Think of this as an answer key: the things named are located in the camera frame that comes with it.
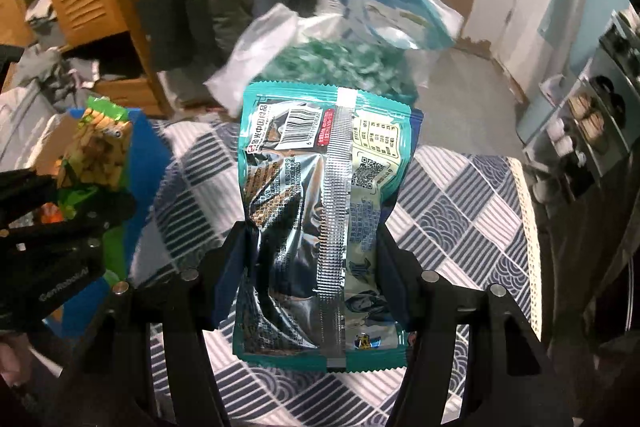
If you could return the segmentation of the person's left hand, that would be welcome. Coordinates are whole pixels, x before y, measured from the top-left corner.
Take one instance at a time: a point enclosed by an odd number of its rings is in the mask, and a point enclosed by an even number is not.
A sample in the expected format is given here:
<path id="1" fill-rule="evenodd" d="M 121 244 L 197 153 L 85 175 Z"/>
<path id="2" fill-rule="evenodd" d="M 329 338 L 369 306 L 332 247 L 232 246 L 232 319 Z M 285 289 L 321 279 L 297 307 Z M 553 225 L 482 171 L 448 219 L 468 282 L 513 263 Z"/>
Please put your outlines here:
<path id="1" fill-rule="evenodd" d="M 1 377 L 9 387 L 49 389 L 56 384 L 47 359 L 32 347 L 26 334 L 1 336 Z"/>

